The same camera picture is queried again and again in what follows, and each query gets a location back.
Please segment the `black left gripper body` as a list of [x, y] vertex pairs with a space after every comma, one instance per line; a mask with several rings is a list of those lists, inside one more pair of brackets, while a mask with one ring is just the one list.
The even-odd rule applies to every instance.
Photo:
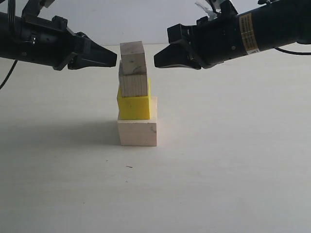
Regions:
[[68, 20], [54, 16], [51, 20], [39, 17], [42, 8], [52, 0], [29, 0], [20, 19], [14, 19], [14, 40], [24, 49], [27, 62], [51, 66], [61, 71], [75, 64], [77, 57], [91, 53], [91, 40], [83, 33], [74, 33]]

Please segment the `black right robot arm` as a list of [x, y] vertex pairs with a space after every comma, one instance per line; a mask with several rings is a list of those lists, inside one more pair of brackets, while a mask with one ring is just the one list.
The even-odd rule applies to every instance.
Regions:
[[308, 0], [260, 0], [256, 9], [238, 13], [229, 0], [211, 0], [195, 25], [167, 29], [169, 45], [154, 56], [157, 68], [208, 69], [225, 61], [311, 42]]

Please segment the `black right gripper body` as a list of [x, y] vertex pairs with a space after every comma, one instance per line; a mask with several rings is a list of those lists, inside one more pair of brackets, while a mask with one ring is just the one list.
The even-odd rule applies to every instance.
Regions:
[[237, 10], [230, 0], [219, 1], [219, 7], [213, 20], [202, 17], [196, 25], [176, 24], [167, 29], [169, 44], [182, 44], [204, 69], [245, 56]]

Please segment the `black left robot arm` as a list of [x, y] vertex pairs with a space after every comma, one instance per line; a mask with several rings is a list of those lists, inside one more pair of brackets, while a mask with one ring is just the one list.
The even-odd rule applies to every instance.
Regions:
[[98, 45], [85, 33], [74, 33], [67, 19], [40, 18], [42, 8], [51, 0], [29, 0], [20, 17], [16, 1], [8, 1], [8, 10], [0, 14], [0, 56], [22, 62], [78, 70], [85, 67], [115, 67], [117, 54]]

